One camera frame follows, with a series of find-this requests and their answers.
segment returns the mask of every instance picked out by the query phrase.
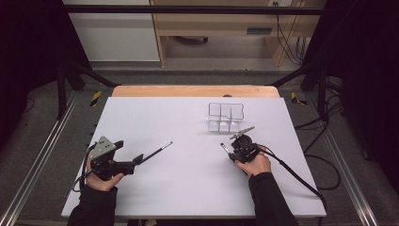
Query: person's left hand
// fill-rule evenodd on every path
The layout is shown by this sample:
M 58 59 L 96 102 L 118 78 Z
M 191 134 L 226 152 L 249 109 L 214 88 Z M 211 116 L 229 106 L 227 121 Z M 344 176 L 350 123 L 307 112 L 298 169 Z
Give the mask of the person's left hand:
M 87 162 L 88 170 L 90 170 L 90 160 Z M 86 183 L 89 187 L 100 190 L 100 191 L 109 191 L 111 190 L 112 187 L 114 187 L 117 183 L 120 182 L 120 180 L 123 178 L 124 174 L 120 173 L 116 176 L 114 176 L 111 180 L 109 181 L 103 181 L 100 179 L 94 172 L 90 173 L 86 177 Z

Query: transparent acrylic box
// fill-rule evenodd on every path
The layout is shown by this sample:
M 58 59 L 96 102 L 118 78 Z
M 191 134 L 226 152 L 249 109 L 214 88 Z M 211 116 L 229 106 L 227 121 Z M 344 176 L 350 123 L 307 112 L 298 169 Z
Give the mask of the transparent acrylic box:
M 244 119 L 242 104 L 209 103 L 208 131 L 238 132 Z

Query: black sleeve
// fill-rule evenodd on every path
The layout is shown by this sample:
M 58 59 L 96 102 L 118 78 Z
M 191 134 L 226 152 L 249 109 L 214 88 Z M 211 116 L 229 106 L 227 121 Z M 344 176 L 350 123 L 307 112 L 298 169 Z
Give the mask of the black sleeve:
M 255 203 L 257 226 L 298 225 L 271 172 L 251 176 L 249 190 Z
M 68 226 L 113 226 L 118 189 L 99 191 L 85 186 L 81 191 L 80 202 L 72 210 Z

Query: white tabletop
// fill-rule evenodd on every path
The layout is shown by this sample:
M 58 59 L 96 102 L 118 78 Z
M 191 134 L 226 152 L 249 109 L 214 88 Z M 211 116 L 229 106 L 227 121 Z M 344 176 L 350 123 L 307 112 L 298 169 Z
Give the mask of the white tabletop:
M 144 157 L 173 141 L 134 175 L 118 184 L 116 215 L 123 218 L 252 218 L 254 204 L 247 176 L 220 147 L 231 134 L 208 132 L 208 104 L 244 105 L 242 129 L 253 142 L 269 147 L 300 177 L 315 187 L 285 102 L 281 98 L 110 97 L 91 144 L 100 136 L 124 141 L 115 160 Z M 293 214 L 325 216 L 321 201 L 277 161 L 272 171 Z M 79 203 L 71 192 L 62 211 L 68 217 Z

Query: wall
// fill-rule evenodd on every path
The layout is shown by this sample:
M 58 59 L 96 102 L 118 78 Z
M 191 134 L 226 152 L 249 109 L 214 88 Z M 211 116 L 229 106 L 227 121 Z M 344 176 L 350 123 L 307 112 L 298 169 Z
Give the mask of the wall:
M 70 5 L 149 5 L 147 0 L 63 0 Z M 89 61 L 159 61 L 150 14 L 70 13 Z

